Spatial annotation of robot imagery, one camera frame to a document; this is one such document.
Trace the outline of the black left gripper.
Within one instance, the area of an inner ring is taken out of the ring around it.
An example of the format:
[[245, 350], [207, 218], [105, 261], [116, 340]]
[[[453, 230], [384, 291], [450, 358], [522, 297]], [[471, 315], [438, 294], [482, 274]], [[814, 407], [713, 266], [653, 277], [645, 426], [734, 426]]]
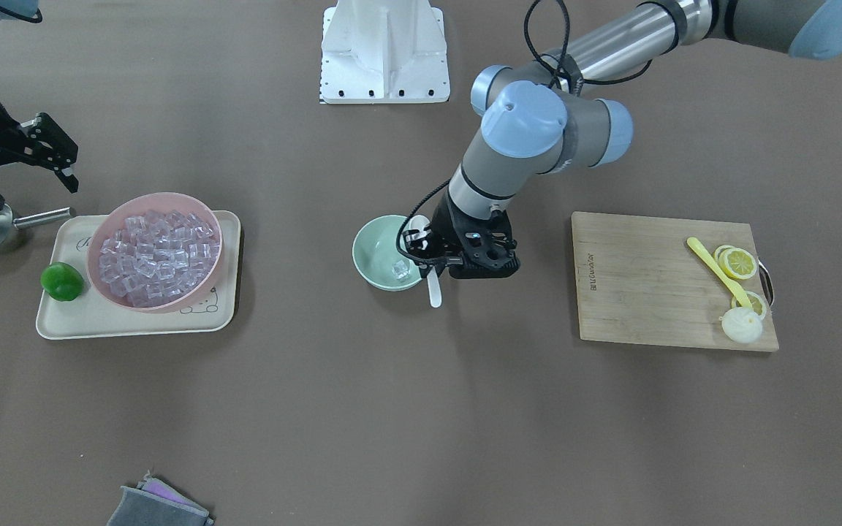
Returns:
[[432, 272], [440, 276], [448, 268], [454, 279], [507, 278], [520, 267], [508, 214], [474, 218], [461, 212], [448, 194], [435, 209], [432, 230], [402, 230], [402, 247], [407, 253], [430, 253], [436, 247], [438, 256], [419, 256], [422, 277]]

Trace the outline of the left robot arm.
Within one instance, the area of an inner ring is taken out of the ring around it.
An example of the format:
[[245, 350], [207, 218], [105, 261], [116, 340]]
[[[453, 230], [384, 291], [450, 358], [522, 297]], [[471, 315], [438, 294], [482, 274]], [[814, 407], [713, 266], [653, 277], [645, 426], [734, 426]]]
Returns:
[[488, 67], [471, 87], [481, 123], [424, 226], [401, 224], [395, 250], [421, 276], [509, 277], [519, 269], [506, 212], [534, 175], [620, 159], [634, 137], [621, 104], [581, 92], [640, 77], [676, 47], [724, 39], [793, 58], [842, 54], [842, 1], [645, 1], [524, 66]]

